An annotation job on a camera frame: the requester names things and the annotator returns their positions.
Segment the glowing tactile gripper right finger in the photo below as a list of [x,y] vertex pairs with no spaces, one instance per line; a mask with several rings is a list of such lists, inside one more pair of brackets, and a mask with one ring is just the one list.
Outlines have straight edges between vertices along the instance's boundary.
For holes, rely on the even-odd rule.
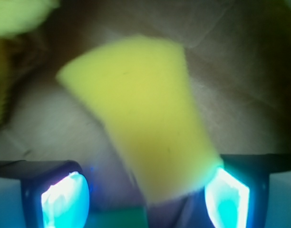
[[215,228],[291,228],[291,154],[223,155],[204,189]]

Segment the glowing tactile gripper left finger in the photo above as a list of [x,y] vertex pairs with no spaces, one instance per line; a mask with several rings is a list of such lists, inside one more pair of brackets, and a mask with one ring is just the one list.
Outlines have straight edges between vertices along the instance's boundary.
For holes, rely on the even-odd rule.
[[82,228],[89,204],[76,161],[0,161],[0,228]]

